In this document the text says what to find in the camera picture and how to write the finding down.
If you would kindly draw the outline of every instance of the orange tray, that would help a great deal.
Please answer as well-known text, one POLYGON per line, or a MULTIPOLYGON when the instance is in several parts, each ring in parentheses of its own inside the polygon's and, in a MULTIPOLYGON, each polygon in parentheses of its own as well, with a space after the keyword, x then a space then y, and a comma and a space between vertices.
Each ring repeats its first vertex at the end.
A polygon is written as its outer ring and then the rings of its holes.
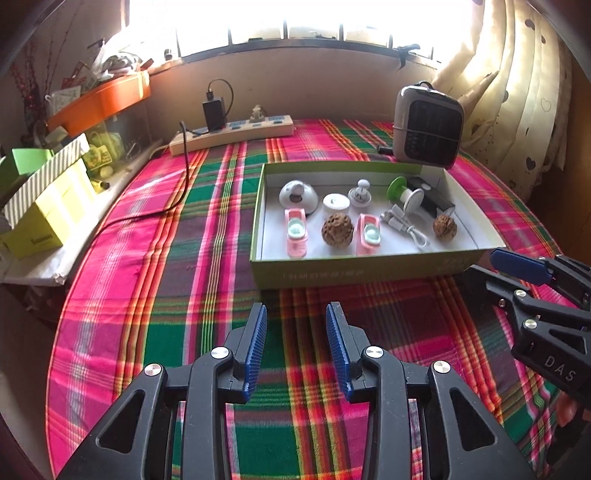
POLYGON ((49 131, 64 127, 70 137, 150 96, 150 76, 138 72, 105 83, 81 96, 47 121, 49 131))

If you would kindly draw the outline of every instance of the portable heater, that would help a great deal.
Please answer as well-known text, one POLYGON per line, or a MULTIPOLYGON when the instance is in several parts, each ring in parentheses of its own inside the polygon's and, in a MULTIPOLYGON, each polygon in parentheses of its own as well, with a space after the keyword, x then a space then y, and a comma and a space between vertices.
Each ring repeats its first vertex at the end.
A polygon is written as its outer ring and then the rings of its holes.
POLYGON ((456 99, 428 82, 405 87, 396 101, 392 153, 398 161, 449 168, 463 124, 464 109, 456 99))

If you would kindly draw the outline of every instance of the heart pattern curtain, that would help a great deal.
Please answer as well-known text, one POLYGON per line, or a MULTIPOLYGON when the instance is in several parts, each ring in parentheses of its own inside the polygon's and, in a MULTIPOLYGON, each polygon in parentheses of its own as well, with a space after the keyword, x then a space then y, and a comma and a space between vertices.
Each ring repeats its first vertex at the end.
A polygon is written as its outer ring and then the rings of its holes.
POLYGON ((462 149, 527 200, 564 168, 571 54, 525 0, 471 0, 465 39, 433 86, 466 112, 462 149))

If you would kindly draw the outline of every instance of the cardboard box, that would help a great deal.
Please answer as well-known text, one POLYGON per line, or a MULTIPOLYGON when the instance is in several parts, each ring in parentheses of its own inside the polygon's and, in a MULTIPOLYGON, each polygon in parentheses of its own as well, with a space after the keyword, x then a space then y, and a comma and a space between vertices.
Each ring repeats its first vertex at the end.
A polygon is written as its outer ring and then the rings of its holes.
MULTIPOLYGON (((351 206, 349 216, 353 225, 356 226, 361 212, 351 206)), ((442 168, 380 162, 293 162, 263 166, 250 261, 261 289, 331 286, 456 274, 478 262, 485 252, 504 246, 478 205, 442 168), (411 219, 430 237, 431 245, 423 251, 406 233, 384 223, 381 223, 382 243, 375 255, 356 256, 355 238, 343 250, 331 249, 324 243, 320 231, 324 223, 322 200, 326 194, 346 194, 359 179, 367 179, 373 198, 365 213, 379 216, 389 208, 386 189, 401 174, 422 177, 456 205, 452 217, 458 224, 458 234, 454 240, 449 243, 437 240, 432 229, 434 219, 421 208, 411 219), (287 255, 284 209, 278 200, 283 185, 295 179, 310 183, 319 197, 318 208, 307 217, 308 251, 301 259, 287 255)))
POLYGON ((51 182, 16 227, 0 238, 17 258, 61 247, 95 198, 84 161, 79 159, 51 182))
POLYGON ((0 159, 0 206, 53 156, 42 148, 14 148, 12 155, 0 159))
POLYGON ((39 195, 59 175, 74 164, 89 150, 88 140, 82 134, 60 150, 51 160, 39 168, 7 201, 2 214, 7 218, 11 228, 16 228, 26 211, 33 205, 39 195))

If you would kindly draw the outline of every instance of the black gripper frame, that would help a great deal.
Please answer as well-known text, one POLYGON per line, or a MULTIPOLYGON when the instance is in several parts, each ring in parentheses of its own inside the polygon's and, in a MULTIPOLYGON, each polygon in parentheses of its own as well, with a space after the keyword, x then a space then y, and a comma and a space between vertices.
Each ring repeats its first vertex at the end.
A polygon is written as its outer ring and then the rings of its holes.
POLYGON ((57 480, 170 480, 181 401, 186 403, 180 478, 230 480, 225 404, 249 400, 254 384, 248 383, 256 382, 256 374, 249 377, 245 365, 252 360, 260 321, 264 343, 267 311, 255 303, 246 325, 229 332, 225 349, 214 348, 183 367, 147 366, 82 441, 57 480))
POLYGON ((338 302, 327 308, 327 327, 332 321, 342 335, 342 348, 335 351, 331 345, 341 389, 351 403, 369 402, 362 480, 412 478, 409 398, 417 400, 424 479, 536 478, 505 430, 449 364, 422 367, 377 347, 368 350, 365 332, 348 325, 338 302), (339 362, 343 348, 346 361, 339 362))
POLYGON ((540 261, 551 276, 547 285, 577 309, 533 298, 531 290, 522 283, 477 265, 468 268, 463 277, 475 295, 507 314, 514 336, 511 353, 515 359, 591 408, 591 281, 586 278, 589 267, 585 276, 583 266, 567 257, 540 261))

